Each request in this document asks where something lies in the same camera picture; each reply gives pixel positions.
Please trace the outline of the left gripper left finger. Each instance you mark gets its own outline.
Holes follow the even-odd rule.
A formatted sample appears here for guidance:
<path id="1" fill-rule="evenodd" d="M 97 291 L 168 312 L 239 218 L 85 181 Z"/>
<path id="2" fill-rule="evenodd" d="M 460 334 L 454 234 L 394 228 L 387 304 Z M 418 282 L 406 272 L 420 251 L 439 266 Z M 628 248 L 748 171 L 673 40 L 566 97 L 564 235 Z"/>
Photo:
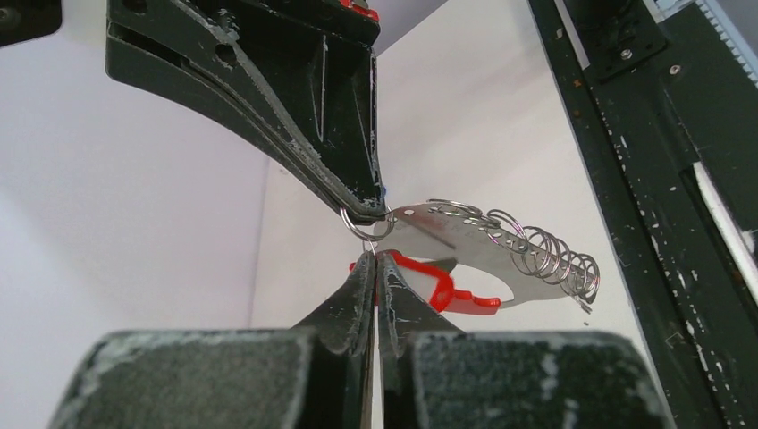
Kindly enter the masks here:
<path id="1" fill-rule="evenodd" d="M 80 361 L 53 428 L 368 428 L 377 259 L 287 329 L 136 330 Z"/>

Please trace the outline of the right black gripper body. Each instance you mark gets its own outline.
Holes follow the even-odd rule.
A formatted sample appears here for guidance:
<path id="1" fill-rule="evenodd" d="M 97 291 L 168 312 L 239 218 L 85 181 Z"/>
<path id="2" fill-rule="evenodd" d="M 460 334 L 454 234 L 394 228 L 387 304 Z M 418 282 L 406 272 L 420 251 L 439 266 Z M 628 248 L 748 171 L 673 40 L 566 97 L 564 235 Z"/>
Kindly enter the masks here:
<path id="1" fill-rule="evenodd" d="M 195 6 L 241 46 L 371 47 L 380 34 L 375 11 L 351 1 L 197 1 Z"/>

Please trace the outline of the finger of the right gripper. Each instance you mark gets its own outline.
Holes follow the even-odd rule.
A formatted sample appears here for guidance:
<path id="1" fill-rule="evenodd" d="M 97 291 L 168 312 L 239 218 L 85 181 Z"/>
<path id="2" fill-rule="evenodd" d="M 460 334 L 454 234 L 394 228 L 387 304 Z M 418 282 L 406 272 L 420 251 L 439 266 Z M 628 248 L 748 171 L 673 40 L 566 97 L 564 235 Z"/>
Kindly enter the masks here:
<path id="1" fill-rule="evenodd" d="M 321 161 L 316 144 L 296 129 L 281 100 L 261 79 L 242 76 L 249 96 L 238 96 L 214 74 L 142 35 L 109 35 L 105 71 L 113 80 L 145 90 L 221 124 L 292 173 L 336 213 L 359 225 L 367 202 Z"/>
<path id="2" fill-rule="evenodd" d="M 385 212 L 377 155 L 374 45 L 241 46 L 196 6 L 197 1 L 111 1 L 106 37 L 142 35 L 214 74 L 238 96 L 242 76 L 261 79 L 281 100 L 322 163 L 367 202 L 367 216 Z"/>

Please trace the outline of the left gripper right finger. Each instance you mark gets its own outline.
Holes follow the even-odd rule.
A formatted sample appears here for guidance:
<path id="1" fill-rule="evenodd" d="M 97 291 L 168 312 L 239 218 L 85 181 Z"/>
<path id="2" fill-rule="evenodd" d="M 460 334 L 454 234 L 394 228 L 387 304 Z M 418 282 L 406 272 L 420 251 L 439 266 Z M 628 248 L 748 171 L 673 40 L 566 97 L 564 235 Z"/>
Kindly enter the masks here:
<path id="1" fill-rule="evenodd" d="M 387 428 L 667 428 L 634 345 L 610 332 L 463 332 L 378 256 Z"/>

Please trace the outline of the red tag key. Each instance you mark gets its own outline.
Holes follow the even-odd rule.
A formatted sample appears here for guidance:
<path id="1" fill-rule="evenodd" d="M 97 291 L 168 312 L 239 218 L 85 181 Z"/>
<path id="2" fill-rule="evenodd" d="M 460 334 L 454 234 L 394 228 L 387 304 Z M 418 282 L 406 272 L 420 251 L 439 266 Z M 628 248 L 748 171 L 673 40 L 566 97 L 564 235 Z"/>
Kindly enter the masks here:
<path id="1" fill-rule="evenodd" d="M 458 265 L 455 257 L 421 260 L 389 251 L 407 285 L 437 311 L 444 310 L 455 297 L 451 272 Z"/>

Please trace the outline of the red grey keyring holder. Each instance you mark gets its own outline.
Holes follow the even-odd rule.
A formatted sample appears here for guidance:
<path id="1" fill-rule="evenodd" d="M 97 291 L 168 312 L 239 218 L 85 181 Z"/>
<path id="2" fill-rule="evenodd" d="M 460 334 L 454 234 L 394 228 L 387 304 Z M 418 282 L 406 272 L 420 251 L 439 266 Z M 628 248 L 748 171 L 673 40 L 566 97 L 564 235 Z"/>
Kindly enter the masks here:
<path id="1" fill-rule="evenodd" d="M 345 226 L 377 250 L 425 258 L 448 269 L 464 265 L 503 281 L 514 297 L 502 307 L 569 297 L 591 313 L 600 284 L 595 259 L 553 233 L 524 225 L 511 214 L 443 198 L 399 207 L 382 220 L 382 232 L 360 230 L 346 209 Z"/>

